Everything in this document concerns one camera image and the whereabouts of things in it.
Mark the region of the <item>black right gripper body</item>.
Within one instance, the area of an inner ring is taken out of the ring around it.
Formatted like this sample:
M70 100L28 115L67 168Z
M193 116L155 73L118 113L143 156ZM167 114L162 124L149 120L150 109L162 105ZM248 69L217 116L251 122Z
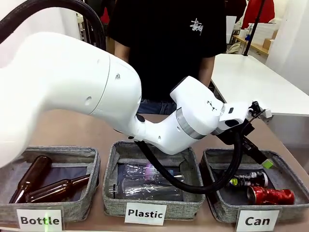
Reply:
M235 140L236 133L241 135L241 139L246 141L246 136L249 135L254 130L252 124L249 124L245 127L245 124L241 124L232 128L229 128L225 131L218 131L215 130L212 132L212 135L217 136L224 144L226 145L233 145Z

